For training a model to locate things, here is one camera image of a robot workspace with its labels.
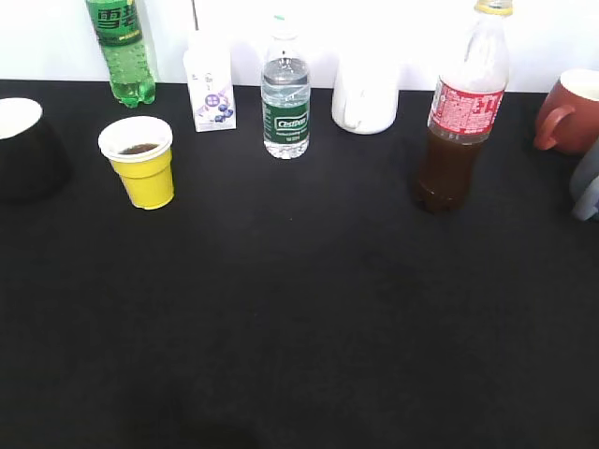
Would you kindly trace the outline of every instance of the black mug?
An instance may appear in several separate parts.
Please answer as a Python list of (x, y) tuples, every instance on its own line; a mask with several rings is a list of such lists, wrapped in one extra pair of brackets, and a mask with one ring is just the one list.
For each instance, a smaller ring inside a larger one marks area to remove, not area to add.
[(42, 113), (34, 100), (0, 100), (1, 202), (51, 196), (70, 178), (65, 149)]

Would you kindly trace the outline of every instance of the brown liquid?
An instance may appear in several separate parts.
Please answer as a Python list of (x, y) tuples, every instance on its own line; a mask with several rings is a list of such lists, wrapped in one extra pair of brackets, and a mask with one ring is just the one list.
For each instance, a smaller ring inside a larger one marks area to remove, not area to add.
[(129, 147), (126, 150), (122, 150), (120, 154), (142, 154), (143, 152), (148, 152), (154, 148), (158, 148), (158, 145), (155, 143), (141, 143), (139, 145)]
[(420, 167), (416, 196), (433, 213), (461, 207), (470, 192), (476, 157), (485, 142), (454, 143), (428, 131), (427, 155)]

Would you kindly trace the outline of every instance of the plastic bottle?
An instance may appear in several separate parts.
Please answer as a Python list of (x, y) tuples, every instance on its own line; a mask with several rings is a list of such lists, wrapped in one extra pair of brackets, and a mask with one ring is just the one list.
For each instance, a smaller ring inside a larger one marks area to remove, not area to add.
[(115, 98), (129, 108), (155, 99), (135, 0), (86, 0), (98, 42), (110, 71)]
[(310, 80), (306, 62), (295, 49), (297, 33), (274, 16), (266, 63), (262, 70), (264, 145), (274, 157), (300, 157), (310, 142)]
[(431, 212), (454, 210), (470, 192), (476, 158), (489, 138), (509, 79), (503, 18), (511, 0), (478, 0), (466, 49), (441, 75), (429, 116), (428, 148), (416, 195)]

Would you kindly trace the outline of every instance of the mug handle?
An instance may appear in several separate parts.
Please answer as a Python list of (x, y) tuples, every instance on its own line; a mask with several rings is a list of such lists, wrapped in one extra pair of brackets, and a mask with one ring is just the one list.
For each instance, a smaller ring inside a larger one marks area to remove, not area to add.
[(359, 95), (349, 95), (345, 101), (343, 109), (343, 121), (345, 126), (350, 129), (356, 129), (362, 123), (359, 119), (359, 110), (362, 109), (365, 91), (360, 91)]
[(555, 128), (557, 128), (558, 124), (560, 124), (563, 119), (574, 111), (574, 107), (570, 105), (563, 105), (551, 111), (541, 125), (538, 133), (536, 133), (534, 146), (542, 151), (555, 147), (558, 144), (558, 141), (553, 137)]
[(599, 176), (589, 184), (584, 194), (578, 199), (572, 209), (572, 215), (581, 222), (586, 222), (599, 212), (597, 203), (599, 203)]

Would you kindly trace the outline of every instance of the iced tea bottle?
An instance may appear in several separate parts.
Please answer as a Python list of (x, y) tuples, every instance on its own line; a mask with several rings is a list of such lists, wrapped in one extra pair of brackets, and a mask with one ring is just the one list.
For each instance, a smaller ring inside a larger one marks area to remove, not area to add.
[(478, 0), (466, 48), (439, 78), (429, 115), (428, 145), (416, 196), (431, 212), (458, 209), (470, 192), (476, 158), (509, 78), (503, 19), (512, 0)]

